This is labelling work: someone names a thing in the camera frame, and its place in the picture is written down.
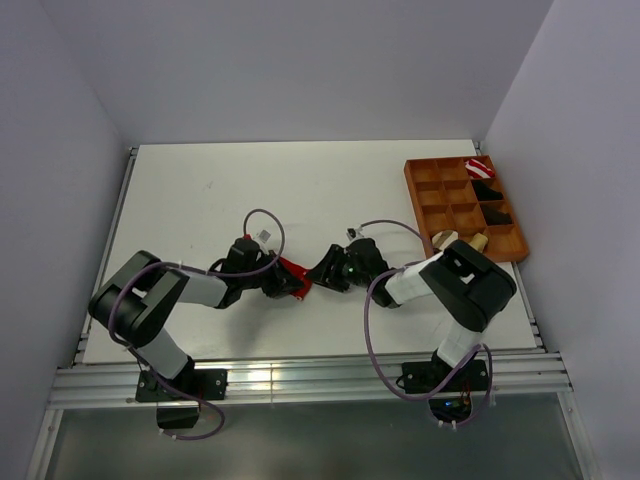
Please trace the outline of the red sock with white pattern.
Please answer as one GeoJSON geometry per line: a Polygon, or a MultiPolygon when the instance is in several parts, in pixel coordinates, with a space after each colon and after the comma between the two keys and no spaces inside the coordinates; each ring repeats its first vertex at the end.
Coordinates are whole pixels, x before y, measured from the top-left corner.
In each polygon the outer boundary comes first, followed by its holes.
{"type": "Polygon", "coordinates": [[[290,275],[285,291],[295,299],[303,301],[312,287],[312,281],[307,278],[308,269],[284,257],[279,259],[279,263],[290,275]]]}

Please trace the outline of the brown striped sock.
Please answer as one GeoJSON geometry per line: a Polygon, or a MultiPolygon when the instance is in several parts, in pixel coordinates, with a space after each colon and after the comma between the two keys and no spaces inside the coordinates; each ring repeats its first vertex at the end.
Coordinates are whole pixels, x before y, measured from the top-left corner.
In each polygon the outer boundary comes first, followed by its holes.
{"type": "Polygon", "coordinates": [[[435,252],[445,250],[451,243],[459,239],[459,234],[455,230],[443,230],[431,238],[431,244],[435,252]]]}

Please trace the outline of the yellow sock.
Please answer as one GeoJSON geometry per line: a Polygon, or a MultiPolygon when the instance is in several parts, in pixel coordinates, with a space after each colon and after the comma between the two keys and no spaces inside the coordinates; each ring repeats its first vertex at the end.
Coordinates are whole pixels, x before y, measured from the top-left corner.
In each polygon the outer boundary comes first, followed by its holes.
{"type": "Polygon", "coordinates": [[[482,234],[482,233],[476,233],[472,239],[469,241],[469,245],[476,251],[482,253],[487,245],[488,245],[489,239],[486,235],[482,234]]]}

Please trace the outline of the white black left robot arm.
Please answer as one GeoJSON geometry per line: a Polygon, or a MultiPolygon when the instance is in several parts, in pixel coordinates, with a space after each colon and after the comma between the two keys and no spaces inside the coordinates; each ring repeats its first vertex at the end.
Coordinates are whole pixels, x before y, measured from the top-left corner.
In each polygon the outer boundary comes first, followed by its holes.
{"type": "Polygon", "coordinates": [[[94,294],[88,314],[160,376],[164,393],[183,399],[204,392],[206,383],[165,328],[175,305],[226,309],[255,289],[272,299],[299,297],[306,288],[304,273],[248,235],[236,239],[207,271],[163,262],[141,250],[94,294]]]}

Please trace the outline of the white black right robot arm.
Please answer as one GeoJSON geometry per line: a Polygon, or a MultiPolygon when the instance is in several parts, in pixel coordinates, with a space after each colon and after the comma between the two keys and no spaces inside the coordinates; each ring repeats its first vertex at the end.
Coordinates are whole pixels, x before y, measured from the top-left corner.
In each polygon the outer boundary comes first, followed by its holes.
{"type": "Polygon", "coordinates": [[[357,238],[346,247],[333,244],[306,277],[338,292],[363,287],[383,308],[423,297],[439,300],[453,318],[432,368],[435,383],[446,390],[466,379],[462,359],[481,343],[492,319],[517,292],[505,270],[462,240],[423,262],[393,270],[373,239],[357,238]]]}

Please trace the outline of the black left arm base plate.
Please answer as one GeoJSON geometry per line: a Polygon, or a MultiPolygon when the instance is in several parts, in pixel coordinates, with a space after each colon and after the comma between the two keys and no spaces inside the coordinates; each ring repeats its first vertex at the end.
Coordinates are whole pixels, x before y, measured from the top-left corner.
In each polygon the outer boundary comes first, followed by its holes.
{"type": "Polygon", "coordinates": [[[172,387],[167,390],[149,371],[139,374],[135,401],[138,403],[157,403],[183,401],[186,398],[175,393],[175,390],[204,400],[223,400],[227,386],[225,369],[196,369],[178,379],[165,379],[172,387]]]}

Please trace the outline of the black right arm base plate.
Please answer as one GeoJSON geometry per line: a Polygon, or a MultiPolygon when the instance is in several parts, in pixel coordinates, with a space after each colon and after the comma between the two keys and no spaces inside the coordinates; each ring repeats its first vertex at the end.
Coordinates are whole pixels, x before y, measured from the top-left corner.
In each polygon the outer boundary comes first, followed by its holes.
{"type": "MultiPolygon", "coordinates": [[[[438,357],[429,361],[405,362],[396,385],[406,394],[424,394],[435,389],[453,370],[438,357]]],[[[489,386],[489,372],[483,360],[471,360],[440,390],[441,393],[484,391],[489,386]]]]}

